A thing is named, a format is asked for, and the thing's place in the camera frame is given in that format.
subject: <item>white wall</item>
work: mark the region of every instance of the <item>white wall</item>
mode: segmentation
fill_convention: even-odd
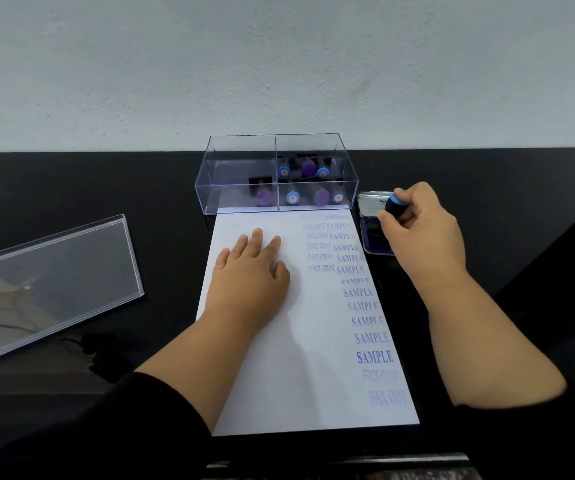
[[[0,150],[575,146],[575,0],[0,0]]]

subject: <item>clear plastic lid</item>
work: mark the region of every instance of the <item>clear plastic lid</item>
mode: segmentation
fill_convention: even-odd
[[[124,216],[0,251],[0,355],[143,294]]]

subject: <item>black shirt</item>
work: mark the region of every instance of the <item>black shirt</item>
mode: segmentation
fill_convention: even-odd
[[[575,387],[547,403],[454,409],[462,451],[485,480],[575,478]],[[129,374],[79,418],[6,444],[0,478],[147,478],[205,474],[210,432],[194,407],[151,376]]]

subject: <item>sheet of white paper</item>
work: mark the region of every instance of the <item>sheet of white paper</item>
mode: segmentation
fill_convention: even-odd
[[[216,436],[418,424],[349,209],[216,218],[199,318],[216,256],[261,227],[282,238],[283,309],[245,357]]]

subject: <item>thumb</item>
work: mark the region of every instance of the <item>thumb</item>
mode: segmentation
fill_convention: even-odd
[[[274,266],[274,279],[285,286],[285,288],[288,288],[289,271],[283,261],[277,261],[276,266]]]
[[[381,228],[390,245],[393,245],[400,235],[407,232],[407,229],[399,224],[394,216],[386,210],[381,210],[378,213],[378,220],[381,222]]]

